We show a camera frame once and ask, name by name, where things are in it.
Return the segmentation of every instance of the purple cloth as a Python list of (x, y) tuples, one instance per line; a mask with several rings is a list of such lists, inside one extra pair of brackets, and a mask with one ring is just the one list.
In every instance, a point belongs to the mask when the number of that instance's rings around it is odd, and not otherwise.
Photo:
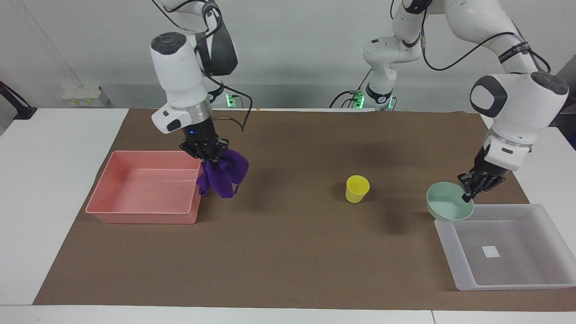
[(235, 150), (227, 149), (216, 163), (202, 162), (202, 174), (196, 184), (200, 195), (208, 193), (210, 187), (222, 198), (232, 198), (248, 172), (248, 160)]

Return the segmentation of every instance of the white label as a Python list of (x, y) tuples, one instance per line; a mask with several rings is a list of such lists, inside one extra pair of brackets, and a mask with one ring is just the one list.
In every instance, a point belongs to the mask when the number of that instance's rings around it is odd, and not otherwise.
[(496, 249), (496, 247), (493, 245), (483, 246), (482, 251), (484, 251), (484, 255), (487, 258), (499, 258), (500, 257), (500, 253), (498, 253), (498, 249)]

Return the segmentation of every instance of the yellow plastic cup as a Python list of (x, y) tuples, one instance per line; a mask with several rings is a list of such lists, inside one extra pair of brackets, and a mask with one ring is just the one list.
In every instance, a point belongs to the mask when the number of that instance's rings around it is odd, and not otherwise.
[(361, 175), (353, 175), (346, 181), (346, 200), (359, 203), (370, 190), (370, 183)]

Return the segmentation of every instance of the red plastic container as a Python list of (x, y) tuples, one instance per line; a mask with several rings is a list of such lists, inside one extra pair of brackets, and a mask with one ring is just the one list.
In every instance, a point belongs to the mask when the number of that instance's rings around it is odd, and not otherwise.
[(194, 224), (200, 169), (183, 151), (114, 151), (86, 213), (111, 224)]

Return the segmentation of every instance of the green bowl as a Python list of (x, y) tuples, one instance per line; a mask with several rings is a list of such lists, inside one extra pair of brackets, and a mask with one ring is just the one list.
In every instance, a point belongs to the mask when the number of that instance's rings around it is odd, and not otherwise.
[(438, 182), (428, 188), (428, 212), (437, 220), (454, 222), (465, 220), (474, 211), (474, 202), (464, 202), (464, 189), (452, 182)]

